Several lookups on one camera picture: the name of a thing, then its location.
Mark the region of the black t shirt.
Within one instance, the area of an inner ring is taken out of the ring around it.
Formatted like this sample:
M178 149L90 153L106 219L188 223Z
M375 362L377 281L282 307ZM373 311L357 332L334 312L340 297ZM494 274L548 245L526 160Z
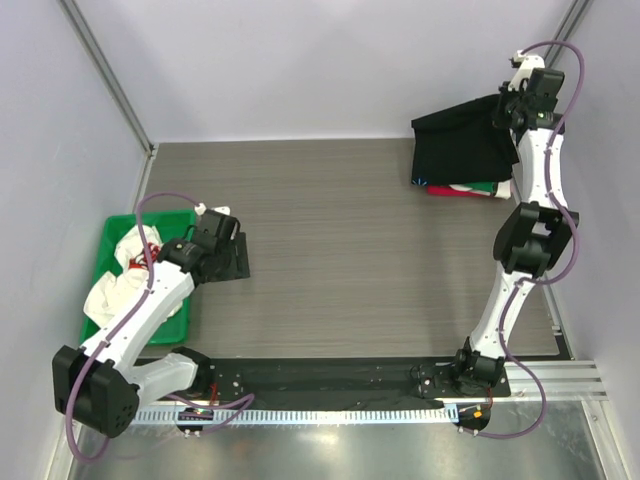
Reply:
M448 186L510 180L518 155L509 132L493 125L498 99L492 94L412 120L412 183Z

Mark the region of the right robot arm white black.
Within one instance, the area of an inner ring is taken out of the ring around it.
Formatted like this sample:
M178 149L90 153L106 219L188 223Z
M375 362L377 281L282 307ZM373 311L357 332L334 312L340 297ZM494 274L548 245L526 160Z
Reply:
M556 113L564 74L535 67L500 89L495 123L510 131L522 164L522 200L498 231L496 279L479 324L457 352L450 372L462 395L480 395L503 378L508 341L534 285L577 241L579 215L561 181L564 119Z

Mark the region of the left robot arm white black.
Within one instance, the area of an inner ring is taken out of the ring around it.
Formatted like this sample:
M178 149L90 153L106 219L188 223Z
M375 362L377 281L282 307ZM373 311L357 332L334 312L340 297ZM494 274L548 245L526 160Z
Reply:
M54 407L108 438L123 433L138 409L176 392L205 397L211 360L187 347L139 366L151 337L200 285L249 277L246 235L229 208L199 213L188 238L166 242L144 283L123 310L81 346L52 360Z

